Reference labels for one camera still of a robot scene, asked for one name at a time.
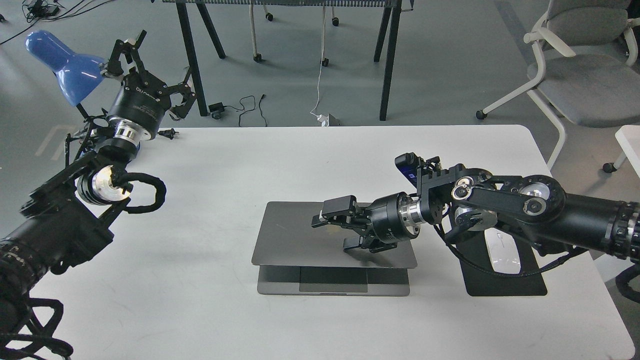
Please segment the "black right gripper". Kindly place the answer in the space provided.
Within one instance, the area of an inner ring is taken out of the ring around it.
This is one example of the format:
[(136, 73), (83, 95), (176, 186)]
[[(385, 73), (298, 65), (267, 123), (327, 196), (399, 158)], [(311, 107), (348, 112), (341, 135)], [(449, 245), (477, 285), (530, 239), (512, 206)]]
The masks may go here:
[(412, 201), (405, 192), (378, 198), (373, 203), (358, 202), (355, 196), (328, 199), (322, 203), (319, 214), (312, 217), (311, 227), (334, 225), (353, 231), (373, 229), (374, 233), (345, 238), (343, 250), (388, 251), (397, 248), (399, 242), (416, 239), (420, 233), (419, 224), (409, 215)]

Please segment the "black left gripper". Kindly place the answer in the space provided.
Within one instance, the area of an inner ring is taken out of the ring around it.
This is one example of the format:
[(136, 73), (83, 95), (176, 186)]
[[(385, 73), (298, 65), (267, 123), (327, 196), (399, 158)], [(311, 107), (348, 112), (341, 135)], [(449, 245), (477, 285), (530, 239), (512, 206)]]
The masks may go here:
[(102, 76), (110, 79), (124, 76), (121, 55), (125, 56), (126, 63), (135, 64), (135, 70), (123, 78), (114, 104), (107, 112), (107, 120), (110, 123), (130, 121), (141, 126), (149, 136), (155, 136), (165, 115), (169, 115), (171, 120), (180, 121), (189, 114), (196, 101), (196, 93), (191, 87), (190, 67), (183, 69), (183, 80), (178, 84), (167, 85), (154, 75), (142, 80), (141, 75), (146, 68), (138, 50), (146, 34), (146, 30), (141, 30), (134, 42), (117, 39), (110, 57), (102, 63)]

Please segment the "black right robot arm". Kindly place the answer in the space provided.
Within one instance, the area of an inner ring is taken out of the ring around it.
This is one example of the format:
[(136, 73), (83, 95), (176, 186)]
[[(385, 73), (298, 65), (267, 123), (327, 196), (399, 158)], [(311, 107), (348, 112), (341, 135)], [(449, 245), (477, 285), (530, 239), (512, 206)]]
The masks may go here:
[(595, 250), (631, 260), (632, 265), (615, 277), (615, 284), (622, 296), (639, 301), (639, 292), (630, 286), (639, 276), (637, 202), (567, 193), (555, 178), (542, 174), (494, 175), (461, 163), (444, 169), (439, 157), (423, 159), (413, 152), (399, 155), (394, 164), (415, 187), (414, 193), (390, 194), (368, 206), (359, 205), (353, 195), (325, 200), (311, 227), (352, 230), (358, 236), (343, 242), (345, 250), (379, 253), (416, 239), (421, 224), (427, 223), (460, 262), (500, 278), (510, 274), (473, 263), (458, 250), (474, 231), (496, 228), (541, 256), (559, 255), (541, 269), (517, 273), (517, 278), (550, 271)]

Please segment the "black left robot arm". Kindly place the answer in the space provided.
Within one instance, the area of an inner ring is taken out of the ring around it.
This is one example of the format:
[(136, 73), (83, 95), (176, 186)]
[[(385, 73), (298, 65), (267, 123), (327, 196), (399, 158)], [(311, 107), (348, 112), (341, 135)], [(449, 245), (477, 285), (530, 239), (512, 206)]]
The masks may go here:
[(160, 130), (165, 114), (185, 118), (196, 100), (189, 85), (169, 86), (150, 73), (139, 55), (146, 31), (137, 39), (115, 41), (108, 59), (78, 54), (47, 30), (27, 35), (25, 46), (46, 64), (66, 100), (79, 108), (105, 78), (120, 87), (109, 111), (84, 115), (73, 161), (37, 187), (21, 207), (25, 223), (1, 240), (1, 358), (36, 359), (44, 347), (70, 359), (73, 347), (54, 337), (64, 306), (58, 300), (33, 298), (30, 291), (48, 272), (63, 274), (91, 260), (114, 234), (110, 226), (122, 212), (148, 214), (162, 207), (167, 188), (160, 178), (128, 172), (141, 141), (156, 135), (173, 138), (175, 130)]

